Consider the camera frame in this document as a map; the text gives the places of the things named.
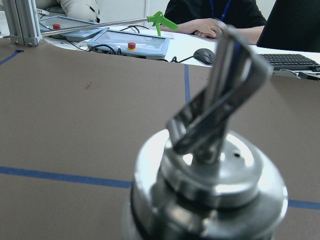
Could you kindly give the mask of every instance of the keyboard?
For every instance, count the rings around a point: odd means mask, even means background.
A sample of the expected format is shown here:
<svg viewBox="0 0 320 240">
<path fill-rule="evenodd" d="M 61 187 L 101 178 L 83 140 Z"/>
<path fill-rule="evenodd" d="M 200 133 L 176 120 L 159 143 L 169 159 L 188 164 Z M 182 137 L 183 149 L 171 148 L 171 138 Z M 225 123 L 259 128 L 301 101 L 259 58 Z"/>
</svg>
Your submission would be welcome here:
<svg viewBox="0 0 320 240">
<path fill-rule="evenodd" d="M 320 64 L 301 54 L 259 54 L 273 70 L 311 70 L 320 72 Z"/>
</svg>

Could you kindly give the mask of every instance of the black monitor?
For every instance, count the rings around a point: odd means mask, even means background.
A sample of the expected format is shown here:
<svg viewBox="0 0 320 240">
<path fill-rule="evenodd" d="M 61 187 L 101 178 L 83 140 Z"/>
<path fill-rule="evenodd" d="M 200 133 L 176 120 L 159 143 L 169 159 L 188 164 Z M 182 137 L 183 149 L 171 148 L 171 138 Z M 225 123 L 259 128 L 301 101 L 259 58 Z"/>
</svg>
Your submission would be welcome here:
<svg viewBox="0 0 320 240">
<path fill-rule="evenodd" d="M 320 53 L 320 1 L 276 0 L 256 45 Z"/>
</svg>

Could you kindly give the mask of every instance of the computer mouse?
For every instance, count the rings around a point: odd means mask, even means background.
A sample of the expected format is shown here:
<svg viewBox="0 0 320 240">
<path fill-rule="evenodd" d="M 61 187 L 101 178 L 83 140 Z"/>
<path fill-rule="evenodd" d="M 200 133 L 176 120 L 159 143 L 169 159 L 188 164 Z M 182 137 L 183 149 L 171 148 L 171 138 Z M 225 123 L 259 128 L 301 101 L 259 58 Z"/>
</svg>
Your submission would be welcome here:
<svg viewBox="0 0 320 240">
<path fill-rule="evenodd" d="M 214 52 L 207 48 L 200 48 L 193 54 L 195 59 L 205 65 L 212 65 L 214 63 L 215 56 Z"/>
</svg>

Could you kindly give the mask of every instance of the black shirt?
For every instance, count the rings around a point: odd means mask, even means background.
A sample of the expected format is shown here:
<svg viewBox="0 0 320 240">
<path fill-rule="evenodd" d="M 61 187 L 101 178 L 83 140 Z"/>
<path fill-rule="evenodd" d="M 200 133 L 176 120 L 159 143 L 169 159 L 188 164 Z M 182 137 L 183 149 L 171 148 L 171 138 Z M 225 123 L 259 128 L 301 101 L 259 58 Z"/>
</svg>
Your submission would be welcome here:
<svg viewBox="0 0 320 240">
<path fill-rule="evenodd" d="M 175 24 L 195 19 L 221 19 L 228 0 L 170 0 L 164 16 Z M 238 29 L 264 26 L 266 19 L 261 14 L 256 0 L 232 0 L 223 20 Z"/>
</svg>

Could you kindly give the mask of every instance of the red button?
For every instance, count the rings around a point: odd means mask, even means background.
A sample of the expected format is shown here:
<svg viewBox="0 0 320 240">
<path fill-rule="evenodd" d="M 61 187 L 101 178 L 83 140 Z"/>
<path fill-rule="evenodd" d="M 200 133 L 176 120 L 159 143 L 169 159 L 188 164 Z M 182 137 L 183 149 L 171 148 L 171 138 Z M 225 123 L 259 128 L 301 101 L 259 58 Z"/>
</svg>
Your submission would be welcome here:
<svg viewBox="0 0 320 240">
<path fill-rule="evenodd" d="M 128 42 L 128 49 L 135 49 L 136 43 L 135 42 Z"/>
<path fill-rule="evenodd" d="M 61 26 L 58 23 L 52 24 L 52 27 L 53 29 L 61 29 Z"/>
</svg>

